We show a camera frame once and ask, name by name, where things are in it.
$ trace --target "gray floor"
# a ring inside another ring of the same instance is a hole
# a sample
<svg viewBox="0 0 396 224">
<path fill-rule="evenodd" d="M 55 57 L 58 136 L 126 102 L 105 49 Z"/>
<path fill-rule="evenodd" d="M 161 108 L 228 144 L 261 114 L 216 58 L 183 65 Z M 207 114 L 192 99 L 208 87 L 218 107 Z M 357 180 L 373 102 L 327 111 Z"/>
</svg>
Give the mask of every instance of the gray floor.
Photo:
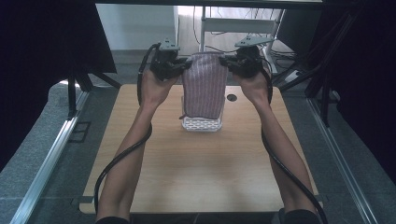
<svg viewBox="0 0 396 224">
<path fill-rule="evenodd" d="M 120 83 L 135 83 L 141 54 L 130 58 L 130 52 L 114 52 L 117 75 L 110 75 Z M 78 211 L 78 202 L 85 188 L 88 175 L 107 120 L 118 91 L 98 78 L 90 93 L 80 122 L 91 124 L 86 138 L 80 143 L 69 142 L 49 182 L 37 203 L 29 223 L 93 223 L 94 215 Z M 304 154 L 323 201 L 329 223 L 364 223 L 335 159 L 310 112 L 304 97 L 302 83 L 283 93 L 294 128 L 304 149 Z M 35 127 L 0 174 L 0 223 L 9 223 L 21 200 L 46 158 L 47 153 L 67 116 L 67 88 L 57 84 L 49 92 L 47 103 Z M 396 188 L 389 180 L 370 150 L 348 127 L 336 109 L 330 106 L 331 132 L 340 147 L 348 166 L 371 205 L 377 223 L 396 223 Z M 79 140 L 74 134 L 71 139 Z M 203 214 L 197 223 L 268 223 L 272 214 Z M 135 223 L 190 223 L 195 214 L 187 215 L 139 215 Z"/>
</svg>

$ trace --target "person's left hand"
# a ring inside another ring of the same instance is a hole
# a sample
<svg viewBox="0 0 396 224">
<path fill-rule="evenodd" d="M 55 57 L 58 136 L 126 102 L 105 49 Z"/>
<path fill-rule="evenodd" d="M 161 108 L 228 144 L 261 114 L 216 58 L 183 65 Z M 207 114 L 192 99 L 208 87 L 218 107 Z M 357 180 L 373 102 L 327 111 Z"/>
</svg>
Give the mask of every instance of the person's left hand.
<svg viewBox="0 0 396 224">
<path fill-rule="evenodd" d="M 151 70 L 146 70 L 142 80 L 142 106 L 157 108 L 165 101 L 176 82 L 177 77 L 160 81 Z"/>
</svg>

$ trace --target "white wall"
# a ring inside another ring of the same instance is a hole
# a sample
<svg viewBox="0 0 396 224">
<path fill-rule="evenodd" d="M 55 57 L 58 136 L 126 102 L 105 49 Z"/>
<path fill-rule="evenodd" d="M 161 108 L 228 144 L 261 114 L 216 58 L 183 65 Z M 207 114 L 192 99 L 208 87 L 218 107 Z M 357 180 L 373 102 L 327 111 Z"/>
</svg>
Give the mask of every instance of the white wall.
<svg viewBox="0 0 396 224">
<path fill-rule="evenodd" d="M 148 49 L 166 37 L 177 42 L 172 6 L 96 4 L 110 49 Z"/>
</svg>

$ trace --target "striped cloth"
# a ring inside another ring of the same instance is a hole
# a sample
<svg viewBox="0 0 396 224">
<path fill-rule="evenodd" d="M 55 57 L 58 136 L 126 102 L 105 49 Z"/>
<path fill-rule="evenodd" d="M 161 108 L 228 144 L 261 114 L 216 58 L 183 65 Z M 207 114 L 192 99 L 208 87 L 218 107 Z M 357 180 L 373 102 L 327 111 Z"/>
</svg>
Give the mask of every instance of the striped cloth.
<svg viewBox="0 0 396 224">
<path fill-rule="evenodd" d="M 184 117 L 218 119 L 224 107 L 228 69 L 219 63 L 221 52 L 192 54 L 190 69 L 182 76 Z"/>
</svg>

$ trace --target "forearm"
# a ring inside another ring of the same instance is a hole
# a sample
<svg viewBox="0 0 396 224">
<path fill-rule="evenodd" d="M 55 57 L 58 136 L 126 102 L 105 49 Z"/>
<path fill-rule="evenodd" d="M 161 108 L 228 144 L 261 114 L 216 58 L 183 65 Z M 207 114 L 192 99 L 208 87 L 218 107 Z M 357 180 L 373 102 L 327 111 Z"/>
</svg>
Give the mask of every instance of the forearm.
<svg viewBox="0 0 396 224">
<path fill-rule="evenodd" d="M 288 167 L 294 175 L 297 176 L 305 186 L 312 191 L 309 175 L 303 160 L 296 151 L 294 145 L 289 140 L 279 122 L 277 121 L 271 107 L 266 104 L 254 104 L 261 122 L 262 130 L 268 141 L 268 145 L 279 157 L 279 159 Z M 305 197 L 303 192 L 289 179 L 287 175 L 271 159 L 276 182 L 285 204 L 285 210 L 306 209 L 315 212 L 311 202 Z"/>
<path fill-rule="evenodd" d="M 125 135 L 116 156 L 142 139 L 151 123 L 155 107 L 141 106 L 128 133 Z M 129 220 L 129 211 L 140 176 L 144 146 L 131 152 L 108 173 L 99 201 L 97 219 L 122 217 Z"/>
</svg>

